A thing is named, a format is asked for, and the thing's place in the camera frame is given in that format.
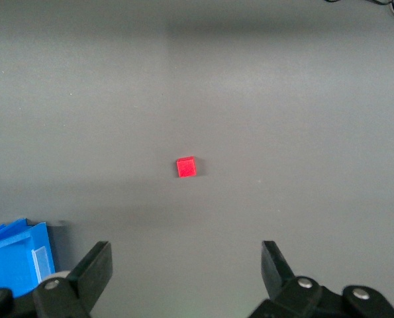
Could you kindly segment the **blue plastic storage bin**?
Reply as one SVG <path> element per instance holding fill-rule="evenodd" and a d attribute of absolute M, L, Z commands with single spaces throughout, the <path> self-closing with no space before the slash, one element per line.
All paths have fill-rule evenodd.
<path fill-rule="evenodd" d="M 29 225 L 18 219 L 0 225 L 0 288 L 20 297 L 55 272 L 45 222 Z"/>

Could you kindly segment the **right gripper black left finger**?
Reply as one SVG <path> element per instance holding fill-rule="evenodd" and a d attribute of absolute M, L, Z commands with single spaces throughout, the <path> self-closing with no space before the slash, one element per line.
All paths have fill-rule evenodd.
<path fill-rule="evenodd" d="M 67 276 L 54 274 L 20 297 L 0 288 L 0 318 L 91 318 L 112 275 L 111 243 L 99 241 Z"/>

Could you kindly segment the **small red cube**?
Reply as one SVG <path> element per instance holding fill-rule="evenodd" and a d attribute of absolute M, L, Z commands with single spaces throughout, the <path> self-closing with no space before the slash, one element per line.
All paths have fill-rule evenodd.
<path fill-rule="evenodd" d="M 197 175 L 195 157 L 189 156 L 176 160 L 177 173 L 180 178 L 194 177 Z"/>

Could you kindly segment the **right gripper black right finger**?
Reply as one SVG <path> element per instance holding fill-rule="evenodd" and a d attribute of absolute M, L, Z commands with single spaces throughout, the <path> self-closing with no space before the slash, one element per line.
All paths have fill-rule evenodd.
<path fill-rule="evenodd" d="M 296 276 L 274 241 L 264 241 L 261 273 L 268 293 L 248 318 L 394 318 L 379 291 L 346 286 L 339 295 L 307 276 Z"/>

